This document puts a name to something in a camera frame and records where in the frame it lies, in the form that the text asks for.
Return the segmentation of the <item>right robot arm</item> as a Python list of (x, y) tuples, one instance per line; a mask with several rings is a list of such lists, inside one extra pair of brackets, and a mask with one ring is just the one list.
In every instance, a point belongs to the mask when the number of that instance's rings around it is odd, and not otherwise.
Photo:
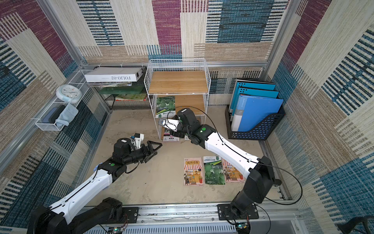
[(281, 180), (275, 178), (269, 158), (259, 158), (232, 144), (214, 127), (201, 124), (190, 108), (183, 108), (174, 117), (160, 120), (158, 124), (169, 129), (174, 136), (187, 136), (192, 144), (218, 155), (246, 178), (243, 189), (230, 203), (232, 219), (245, 216), (251, 206), (263, 202), (272, 186), (281, 185)]

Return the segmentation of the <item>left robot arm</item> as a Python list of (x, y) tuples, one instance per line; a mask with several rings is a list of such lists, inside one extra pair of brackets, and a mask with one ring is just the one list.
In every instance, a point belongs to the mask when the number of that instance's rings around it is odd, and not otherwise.
[(113, 198), (104, 199), (86, 212), (80, 211), (122, 174), (129, 174), (128, 165), (147, 163), (162, 147), (159, 142), (142, 141), (142, 134), (119, 139), (114, 144), (112, 156), (99, 164), (85, 182), (57, 202), (48, 207), (40, 206), (31, 214), (27, 233), (83, 234), (95, 225), (107, 221), (124, 221), (122, 202)]

